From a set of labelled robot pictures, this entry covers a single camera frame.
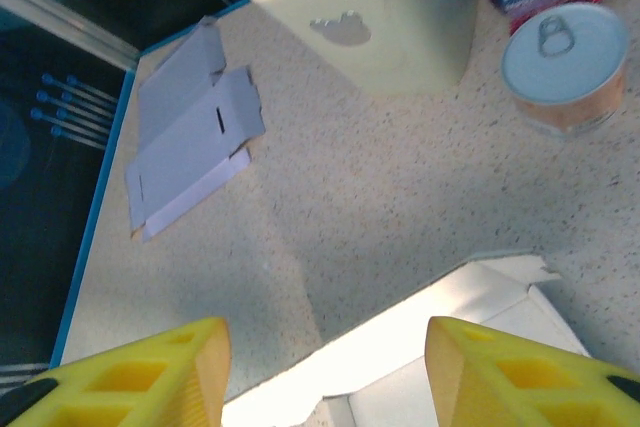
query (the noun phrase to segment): can lid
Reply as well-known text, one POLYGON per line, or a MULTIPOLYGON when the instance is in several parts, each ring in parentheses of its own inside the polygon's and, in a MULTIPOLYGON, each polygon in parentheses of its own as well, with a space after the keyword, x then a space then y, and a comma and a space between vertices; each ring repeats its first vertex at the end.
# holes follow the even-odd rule
POLYGON ((605 84, 625 61, 629 33, 600 5, 561 5, 529 19, 511 37, 502 76, 518 97, 539 104, 578 100, 605 84))

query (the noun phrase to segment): plastic container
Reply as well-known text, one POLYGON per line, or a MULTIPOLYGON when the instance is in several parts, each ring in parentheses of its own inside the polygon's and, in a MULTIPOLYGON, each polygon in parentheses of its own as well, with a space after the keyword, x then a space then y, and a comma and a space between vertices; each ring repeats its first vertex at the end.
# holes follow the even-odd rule
POLYGON ((622 104, 628 50, 629 33, 613 11, 567 4, 517 30, 502 59, 502 75, 532 123, 555 135, 576 135, 622 104))
POLYGON ((456 84, 477 0, 253 0, 357 86, 428 92, 456 84))

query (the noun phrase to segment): box flap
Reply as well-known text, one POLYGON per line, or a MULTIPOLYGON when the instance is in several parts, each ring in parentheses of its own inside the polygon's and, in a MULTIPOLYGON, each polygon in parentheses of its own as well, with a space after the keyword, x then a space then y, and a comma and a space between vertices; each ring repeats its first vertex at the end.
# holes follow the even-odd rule
POLYGON ((142 236, 143 242, 166 229, 250 163, 251 157, 247 149, 241 149, 230 158, 224 159, 217 167, 146 220, 142 236))
POLYGON ((235 150, 246 139, 264 134, 260 117, 260 97, 246 67, 224 74, 214 87, 219 103, 220 121, 226 129, 227 149, 235 150))
POLYGON ((185 106, 196 102, 218 81, 226 65, 220 31, 205 17, 138 89, 140 136, 146 148, 185 106))

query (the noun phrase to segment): countertop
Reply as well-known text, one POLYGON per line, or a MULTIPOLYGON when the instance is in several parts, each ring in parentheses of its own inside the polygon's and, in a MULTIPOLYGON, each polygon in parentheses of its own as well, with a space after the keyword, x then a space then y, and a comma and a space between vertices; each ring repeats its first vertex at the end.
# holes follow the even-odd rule
POLYGON ((477 252, 532 249, 562 274, 545 293, 595 357, 640 371, 640 0, 607 0, 632 32, 628 94, 571 141, 516 113, 499 67, 507 21, 486 0, 466 75, 438 95, 371 98, 256 5, 220 20, 249 64, 267 132, 252 164, 146 244, 124 169, 135 85, 64 362, 206 315, 227 317, 229 397, 477 252))

